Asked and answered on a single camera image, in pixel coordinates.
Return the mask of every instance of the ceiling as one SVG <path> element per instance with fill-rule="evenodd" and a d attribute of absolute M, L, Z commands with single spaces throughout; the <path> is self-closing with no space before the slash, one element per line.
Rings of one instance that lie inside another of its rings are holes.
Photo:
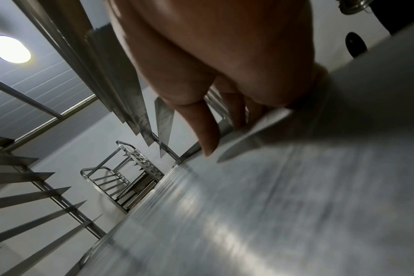
<path fill-rule="evenodd" d="M 11 0 L 0 0 L 0 34 L 18 39 L 32 55 L 24 64 L 0 59 L 0 81 L 58 113 L 93 94 Z M 19 138 L 51 118 L 0 91 L 0 136 Z"/>

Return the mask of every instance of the metal table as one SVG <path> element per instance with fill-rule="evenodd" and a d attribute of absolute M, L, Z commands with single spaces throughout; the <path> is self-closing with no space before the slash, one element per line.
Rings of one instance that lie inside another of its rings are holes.
<path fill-rule="evenodd" d="M 414 26 L 178 165 L 80 275 L 414 276 Z"/>

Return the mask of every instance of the glowing light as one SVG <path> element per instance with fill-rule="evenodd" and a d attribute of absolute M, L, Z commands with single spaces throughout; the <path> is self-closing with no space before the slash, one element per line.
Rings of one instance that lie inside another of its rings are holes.
<path fill-rule="evenodd" d="M 0 58 L 12 63 L 24 63 L 31 59 L 31 53 L 19 40 L 0 35 Z"/>

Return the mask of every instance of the metal lid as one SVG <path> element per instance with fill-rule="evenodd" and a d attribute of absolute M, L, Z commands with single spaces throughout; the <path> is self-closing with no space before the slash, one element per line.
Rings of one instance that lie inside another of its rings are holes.
<path fill-rule="evenodd" d="M 353 15 L 366 9 L 374 0 L 337 0 L 344 15 Z"/>

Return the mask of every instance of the human hand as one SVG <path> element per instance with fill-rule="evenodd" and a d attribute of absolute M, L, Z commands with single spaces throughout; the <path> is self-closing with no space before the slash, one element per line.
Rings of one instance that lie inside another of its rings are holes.
<path fill-rule="evenodd" d="M 106 0 L 128 57 L 179 112 L 205 155 L 219 129 L 203 98 L 214 84 L 235 129 L 303 97 L 315 74 L 308 0 Z"/>

